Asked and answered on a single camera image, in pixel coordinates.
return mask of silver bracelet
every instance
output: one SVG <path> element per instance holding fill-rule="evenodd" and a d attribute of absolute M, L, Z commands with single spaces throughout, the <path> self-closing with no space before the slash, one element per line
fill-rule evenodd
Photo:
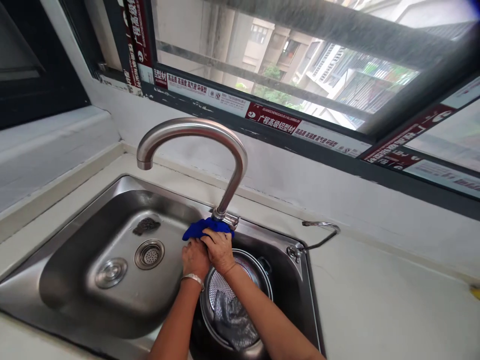
<path fill-rule="evenodd" d="M 195 280 L 197 283 L 199 283 L 199 284 L 201 285 L 201 290 L 202 290 L 202 291 L 205 290 L 204 282 L 202 281 L 201 278 L 199 278 L 199 277 L 198 277 L 197 275 L 195 275 L 194 273 L 189 273 L 189 274 L 183 276 L 183 277 L 181 278 L 181 280 L 183 280 L 183 279 L 185 279 L 185 278 L 190 278 L 190 279 Z"/>

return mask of forearm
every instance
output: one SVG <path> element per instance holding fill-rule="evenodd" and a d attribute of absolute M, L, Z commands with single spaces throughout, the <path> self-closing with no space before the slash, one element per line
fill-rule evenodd
<path fill-rule="evenodd" d="M 201 290 L 201 285 L 193 279 L 181 281 L 180 291 L 150 350 L 148 360 L 187 359 L 195 307 Z"/>
<path fill-rule="evenodd" d="M 324 360 L 239 265 L 229 270 L 224 278 L 248 313 L 273 360 Z"/>

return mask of colander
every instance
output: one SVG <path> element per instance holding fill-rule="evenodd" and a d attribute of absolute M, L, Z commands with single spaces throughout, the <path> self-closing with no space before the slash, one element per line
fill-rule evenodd
<path fill-rule="evenodd" d="M 263 269 L 260 262 L 254 258 L 251 254 L 244 250 L 233 249 L 233 257 L 235 262 L 241 266 L 250 279 L 267 295 L 270 300 L 273 301 L 272 286 L 270 284 L 269 277 L 266 271 Z M 215 310 L 215 297 L 217 291 L 221 291 L 226 294 L 228 302 L 230 302 L 235 294 L 225 279 L 220 273 L 211 267 L 205 278 L 205 291 L 200 294 L 200 308 L 205 322 L 206 328 L 210 332 L 211 336 L 223 347 L 234 351 L 229 342 L 217 333 L 214 326 L 214 310 Z M 258 346 L 261 340 L 258 340 L 250 348 Z"/>

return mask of hand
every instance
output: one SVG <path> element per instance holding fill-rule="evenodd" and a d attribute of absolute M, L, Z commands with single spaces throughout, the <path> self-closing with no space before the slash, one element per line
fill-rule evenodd
<path fill-rule="evenodd" d="M 205 245 L 197 238 L 191 238 L 187 246 L 181 250 L 183 275 L 195 274 L 205 280 L 210 268 L 210 260 Z"/>
<path fill-rule="evenodd" d="M 232 234 L 227 232 L 215 232 L 212 229 L 206 228 L 202 233 L 207 236 L 202 236 L 202 240 L 208 248 L 208 257 L 215 269 L 220 275 L 225 274 L 234 267 L 235 259 L 232 252 Z"/>

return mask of faucet spout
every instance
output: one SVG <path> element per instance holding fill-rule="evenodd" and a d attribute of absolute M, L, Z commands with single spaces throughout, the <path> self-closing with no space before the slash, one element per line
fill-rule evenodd
<path fill-rule="evenodd" d="M 141 139 L 136 151 L 136 163 L 142 170 L 149 170 L 153 165 L 155 151 L 171 139 L 184 136 L 200 136 L 213 139 L 227 147 L 235 158 L 235 170 L 225 189 L 220 204 L 213 210 L 212 218 L 224 221 L 234 228 L 238 218 L 227 214 L 227 207 L 232 200 L 240 181 L 247 171 L 247 151 L 237 135 L 223 125 L 211 120 L 196 117 L 181 117 L 168 120 L 153 127 Z"/>

